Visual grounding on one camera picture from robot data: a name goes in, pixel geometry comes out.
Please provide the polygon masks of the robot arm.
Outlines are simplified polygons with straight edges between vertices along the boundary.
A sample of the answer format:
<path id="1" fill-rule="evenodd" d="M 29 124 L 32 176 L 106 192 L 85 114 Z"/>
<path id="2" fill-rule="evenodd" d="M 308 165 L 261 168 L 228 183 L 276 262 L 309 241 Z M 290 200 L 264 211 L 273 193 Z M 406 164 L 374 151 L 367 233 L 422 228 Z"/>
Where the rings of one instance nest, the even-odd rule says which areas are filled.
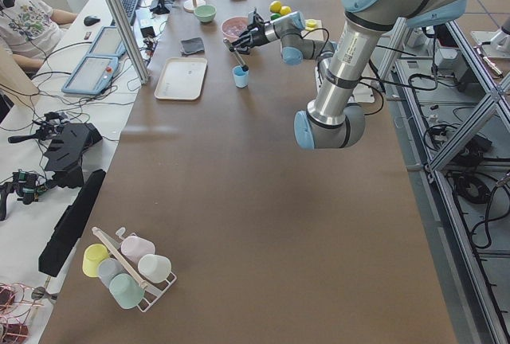
<path id="1" fill-rule="evenodd" d="M 286 64 L 316 61 L 321 78 L 316 98 L 294 119 L 296 141 L 303 149 L 350 147 L 361 139 L 365 115 L 352 93 L 380 37 L 399 18 L 411 28 L 444 24 L 465 12 L 467 0 L 342 0 L 342 4 L 346 22 L 338 42 L 302 37 L 305 20 L 299 11 L 272 21 L 253 12 L 247 30 L 230 48 L 247 53 L 280 41 Z"/>

